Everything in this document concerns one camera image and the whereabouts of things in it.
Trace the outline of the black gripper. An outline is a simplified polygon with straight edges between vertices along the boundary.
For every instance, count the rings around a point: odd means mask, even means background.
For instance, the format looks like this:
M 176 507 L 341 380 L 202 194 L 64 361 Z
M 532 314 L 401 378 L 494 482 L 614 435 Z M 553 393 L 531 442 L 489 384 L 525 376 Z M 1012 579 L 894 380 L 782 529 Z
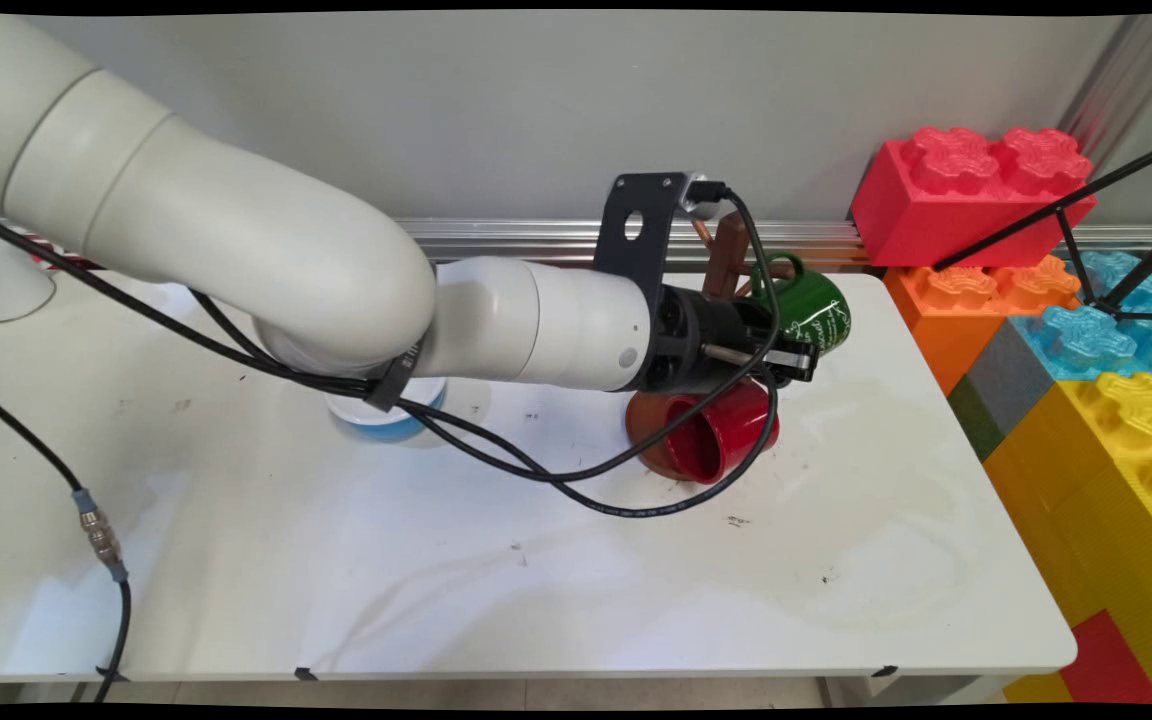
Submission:
M 702 291 L 660 287 L 646 357 L 646 392 L 708 395 L 774 333 L 771 311 L 749 300 L 712 300 Z M 764 355 L 776 386 L 812 382 L 820 359 L 813 343 L 783 343 Z

